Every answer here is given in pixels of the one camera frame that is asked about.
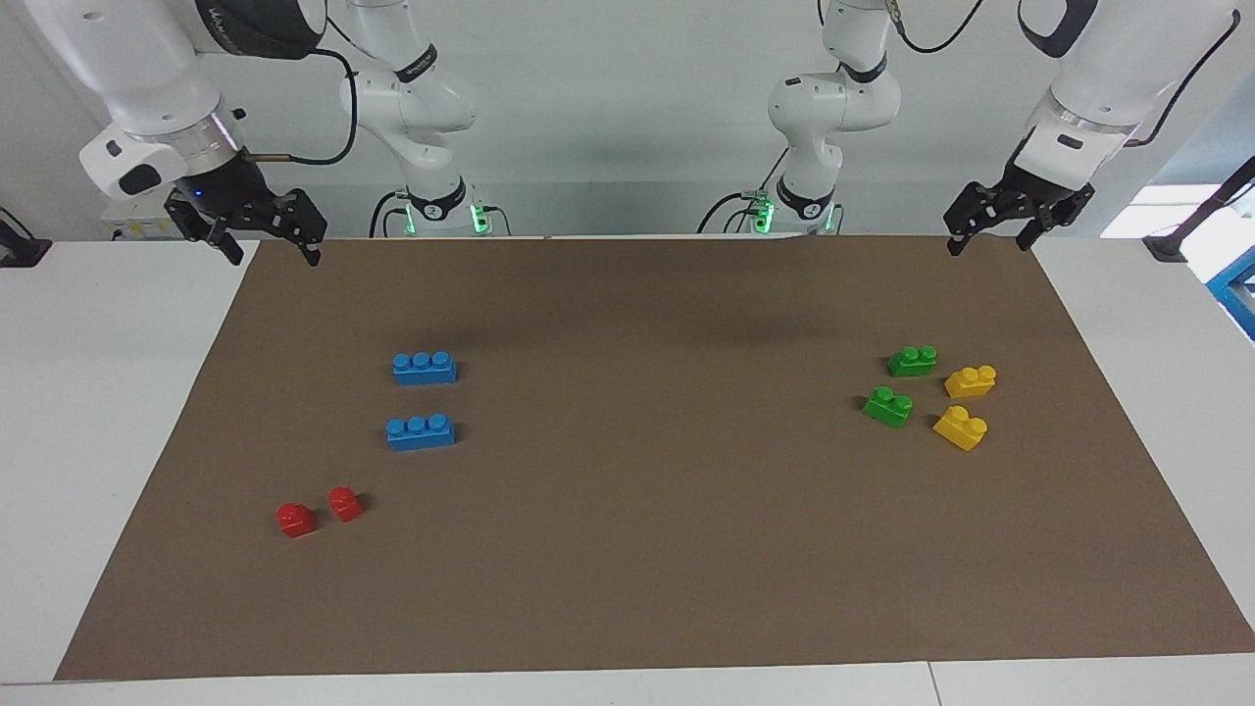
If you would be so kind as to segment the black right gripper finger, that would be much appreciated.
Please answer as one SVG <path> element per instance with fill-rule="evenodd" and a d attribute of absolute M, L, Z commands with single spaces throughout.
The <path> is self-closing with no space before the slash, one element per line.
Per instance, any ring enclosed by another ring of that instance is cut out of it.
<path fill-rule="evenodd" d="M 309 267 L 318 267 L 320 245 L 326 237 L 328 219 L 305 189 L 290 189 L 285 196 L 257 201 L 257 224 L 269 236 L 297 247 Z"/>
<path fill-rule="evenodd" d="M 233 267 L 242 263 L 243 250 L 233 234 L 228 232 L 225 219 L 215 219 L 215 223 L 210 224 L 179 191 L 169 193 L 169 197 L 164 199 L 164 209 L 184 240 L 205 242 L 211 250 L 220 251 L 220 255 L 223 255 L 225 260 L 228 260 Z"/>

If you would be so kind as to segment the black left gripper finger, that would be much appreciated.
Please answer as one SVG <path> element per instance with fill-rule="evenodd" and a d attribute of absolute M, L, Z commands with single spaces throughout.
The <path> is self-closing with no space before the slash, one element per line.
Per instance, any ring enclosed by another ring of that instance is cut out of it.
<path fill-rule="evenodd" d="M 1049 207 L 1045 204 L 1035 206 L 1035 211 L 1032 213 L 1030 219 L 1028 219 L 1027 226 L 1017 234 L 1018 250 L 1022 250 L 1022 253 L 1027 253 L 1035 245 L 1035 241 L 1049 229 L 1071 227 L 1079 218 L 1081 211 L 1084 209 L 1086 204 L 1089 204 L 1094 193 L 1096 189 L 1093 186 L 1086 186 L 1081 191 L 1072 193 L 1072 196 L 1060 199 L 1058 204 Z"/>
<path fill-rule="evenodd" d="M 968 183 L 955 197 L 944 214 L 944 223 L 948 227 L 949 241 L 946 250 L 949 255 L 963 255 L 974 236 L 981 229 L 988 229 L 1001 224 L 1004 193 L 1001 189 L 980 183 Z"/>

